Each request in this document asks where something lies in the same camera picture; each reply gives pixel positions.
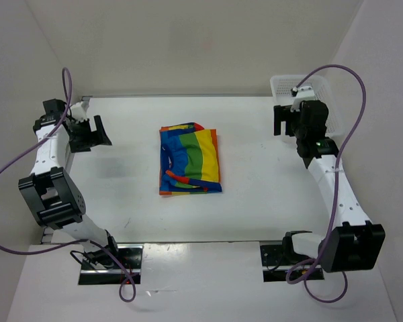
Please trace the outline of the rainbow striped shorts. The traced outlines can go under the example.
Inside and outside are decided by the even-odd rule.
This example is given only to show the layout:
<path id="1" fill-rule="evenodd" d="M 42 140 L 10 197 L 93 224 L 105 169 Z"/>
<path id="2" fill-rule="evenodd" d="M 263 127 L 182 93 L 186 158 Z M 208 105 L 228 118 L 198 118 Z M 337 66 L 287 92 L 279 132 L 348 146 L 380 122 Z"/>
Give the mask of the rainbow striped shorts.
<path id="1" fill-rule="evenodd" d="M 162 127 L 159 194 L 221 193 L 218 137 L 195 122 Z"/>

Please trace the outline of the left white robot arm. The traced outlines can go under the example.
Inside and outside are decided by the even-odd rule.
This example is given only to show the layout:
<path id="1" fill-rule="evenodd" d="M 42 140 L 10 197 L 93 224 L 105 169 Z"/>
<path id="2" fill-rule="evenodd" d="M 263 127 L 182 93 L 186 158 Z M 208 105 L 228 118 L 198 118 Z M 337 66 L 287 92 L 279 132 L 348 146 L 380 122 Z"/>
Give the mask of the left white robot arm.
<path id="1" fill-rule="evenodd" d="M 81 240 L 90 264 L 113 268 L 121 258 L 115 239 L 88 217 L 82 192 L 68 174 L 73 154 L 111 141 L 100 116 L 88 118 L 87 101 L 72 105 L 66 117 L 64 101 L 51 99 L 43 106 L 45 114 L 33 126 L 41 146 L 30 175 L 18 182 L 19 191 L 39 226 Z"/>

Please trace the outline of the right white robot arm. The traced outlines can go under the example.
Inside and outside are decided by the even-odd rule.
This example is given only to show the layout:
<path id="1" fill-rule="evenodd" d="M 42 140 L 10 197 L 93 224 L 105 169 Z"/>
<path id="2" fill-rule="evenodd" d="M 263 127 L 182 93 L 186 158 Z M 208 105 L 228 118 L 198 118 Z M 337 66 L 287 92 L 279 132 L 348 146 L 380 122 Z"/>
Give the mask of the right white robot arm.
<path id="1" fill-rule="evenodd" d="M 330 232 L 289 231 L 282 240 L 281 256 L 289 264 L 320 258 L 325 272 L 371 270 L 386 233 L 362 209 L 346 177 L 339 149 L 326 134 L 328 107 L 321 101 L 302 101 L 297 110 L 273 108 L 273 133 L 295 138 L 304 166 L 318 184 L 330 211 Z"/>

